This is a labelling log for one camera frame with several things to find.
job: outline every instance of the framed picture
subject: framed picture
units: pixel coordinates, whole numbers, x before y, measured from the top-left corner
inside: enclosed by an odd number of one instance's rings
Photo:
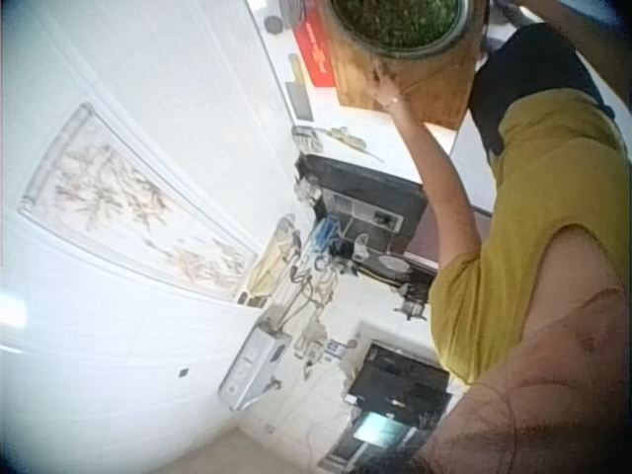
[[[93,255],[225,301],[235,300],[256,258],[88,103],[46,150],[20,212]]]

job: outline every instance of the red package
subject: red package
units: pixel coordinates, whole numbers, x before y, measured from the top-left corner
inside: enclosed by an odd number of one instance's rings
[[[293,31],[314,87],[336,87],[327,36],[316,0],[305,1],[305,21]]]

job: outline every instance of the woman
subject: woman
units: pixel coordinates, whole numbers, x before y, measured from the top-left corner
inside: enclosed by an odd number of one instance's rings
[[[590,21],[569,23],[554,4],[528,2],[604,65]],[[491,55],[470,100],[498,189],[482,244],[449,158],[374,68],[369,93],[393,117],[436,216],[439,360],[472,384],[411,472],[591,472],[629,421],[630,164],[611,110],[548,26]],[[623,98],[617,68],[600,72]],[[405,472],[385,462],[376,472]]]

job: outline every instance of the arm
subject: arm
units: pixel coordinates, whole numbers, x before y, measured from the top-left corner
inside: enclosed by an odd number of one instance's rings
[[[474,211],[451,160],[426,126],[412,114],[405,100],[392,102],[402,96],[381,64],[374,64],[374,71],[367,80],[369,94],[393,117],[422,178],[436,216],[439,269],[459,255],[479,251],[481,238]]]
[[[575,13],[559,0],[519,0],[518,3],[564,35],[629,107],[632,47],[628,36]]]

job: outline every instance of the hand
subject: hand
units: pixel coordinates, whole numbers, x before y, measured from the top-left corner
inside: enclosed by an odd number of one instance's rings
[[[393,74],[379,59],[373,58],[371,70],[366,74],[366,92],[375,102],[387,109],[401,91]]]

